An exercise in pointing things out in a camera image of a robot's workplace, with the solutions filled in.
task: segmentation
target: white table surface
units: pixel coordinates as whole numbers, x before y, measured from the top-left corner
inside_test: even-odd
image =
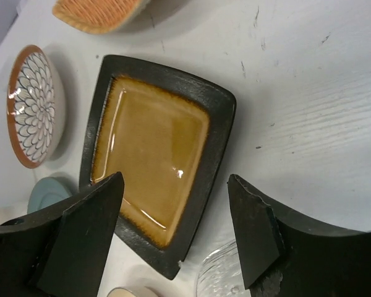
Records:
[[[0,47],[0,70],[23,46],[42,47],[66,88],[64,138],[54,160],[35,170],[38,179],[56,173],[77,184],[106,54],[191,72],[232,91],[238,102],[215,188],[179,275],[164,279],[114,236],[99,297],[135,283],[163,297],[192,296],[203,258],[234,237],[231,173],[307,215],[371,230],[371,0],[153,0],[126,30],[98,36],[57,20],[53,3],[30,0]]]

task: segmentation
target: dark brown plate rim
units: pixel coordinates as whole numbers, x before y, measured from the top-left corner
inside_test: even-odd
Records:
[[[160,249],[122,216],[116,234],[156,271],[172,280],[197,231],[231,133],[236,111],[234,95],[219,85],[161,64],[125,56],[105,56],[93,96],[82,154],[79,186],[91,185],[92,164],[101,117],[114,77],[126,76],[182,96],[210,117],[208,136],[190,196],[172,241]]]

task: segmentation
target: ceramic plate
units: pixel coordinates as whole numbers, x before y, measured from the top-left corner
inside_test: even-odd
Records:
[[[80,187],[122,171],[116,234],[169,279],[194,238],[235,109],[229,91],[192,74],[123,56],[103,59]]]
[[[70,190],[56,178],[43,178],[33,188],[27,205],[27,213],[44,209],[71,195]]]
[[[58,0],[53,15],[68,25],[91,34],[122,28],[134,19],[150,0]]]
[[[21,164],[36,168],[61,139],[65,122],[61,79],[44,52],[26,46],[11,70],[7,92],[7,125],[11,146]]]

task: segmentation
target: blue saucer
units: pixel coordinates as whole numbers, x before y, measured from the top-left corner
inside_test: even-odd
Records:
[[[72,195],[70,190],[56,178],[43,178],[39,180],[30,194],[27,213],[36,212]]]

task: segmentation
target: amber glazed plate center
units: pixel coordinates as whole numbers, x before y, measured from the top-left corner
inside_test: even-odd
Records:
[[[186,206],[208,127],[209,116],[189,100],[125,77],[111,84],[92,182],[121,171],[121,215],[161,248]]]

